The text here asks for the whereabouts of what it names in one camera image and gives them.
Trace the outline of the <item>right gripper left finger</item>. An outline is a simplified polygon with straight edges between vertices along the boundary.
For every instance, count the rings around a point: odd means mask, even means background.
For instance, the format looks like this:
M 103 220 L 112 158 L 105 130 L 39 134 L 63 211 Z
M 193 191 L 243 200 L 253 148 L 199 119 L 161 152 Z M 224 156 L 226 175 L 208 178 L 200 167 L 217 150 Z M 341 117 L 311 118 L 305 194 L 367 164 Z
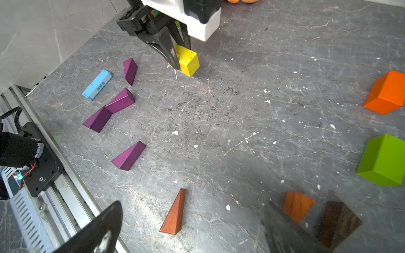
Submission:
M 114 253 L 122 220 L 122 204 L 115 201 L 55 252 Z

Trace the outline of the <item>yellow rectangular block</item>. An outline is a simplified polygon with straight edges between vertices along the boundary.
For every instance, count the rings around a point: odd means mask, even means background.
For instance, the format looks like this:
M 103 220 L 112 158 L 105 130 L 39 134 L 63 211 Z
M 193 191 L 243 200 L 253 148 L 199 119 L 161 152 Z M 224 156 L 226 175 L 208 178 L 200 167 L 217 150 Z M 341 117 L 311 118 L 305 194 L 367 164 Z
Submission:
M 192 77 L 200 67 L 197 53 L 176 43 L 174 50 L 179 60 L 180 73 Z

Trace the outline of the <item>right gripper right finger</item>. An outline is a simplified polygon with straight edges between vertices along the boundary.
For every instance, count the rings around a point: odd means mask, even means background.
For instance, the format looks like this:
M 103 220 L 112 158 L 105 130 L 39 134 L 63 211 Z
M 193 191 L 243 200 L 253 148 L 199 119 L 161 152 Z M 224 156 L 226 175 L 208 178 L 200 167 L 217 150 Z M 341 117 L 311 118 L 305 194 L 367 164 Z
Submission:
M 272 253 L 328 253 L 329 249 L 308 234 L 273 202 L 265 205 L 263 225 Z

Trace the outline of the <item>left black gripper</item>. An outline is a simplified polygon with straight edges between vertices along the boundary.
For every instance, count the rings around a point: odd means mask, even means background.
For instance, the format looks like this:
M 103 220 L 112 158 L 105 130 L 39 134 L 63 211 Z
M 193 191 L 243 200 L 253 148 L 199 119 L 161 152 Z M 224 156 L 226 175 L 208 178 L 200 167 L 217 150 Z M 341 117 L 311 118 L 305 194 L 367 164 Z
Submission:
M 119 15 L 117 24 L 130 36 L 144 32 L 145 42 L 155 49 L 174 69 L 180 70 L 179 59 L 172 42 L 189 50 L 192 49 L 191 38 L 185 23 L 175 21 L 168 15 L 143 5 L 142 1 L 128 1 L 129 7 Z

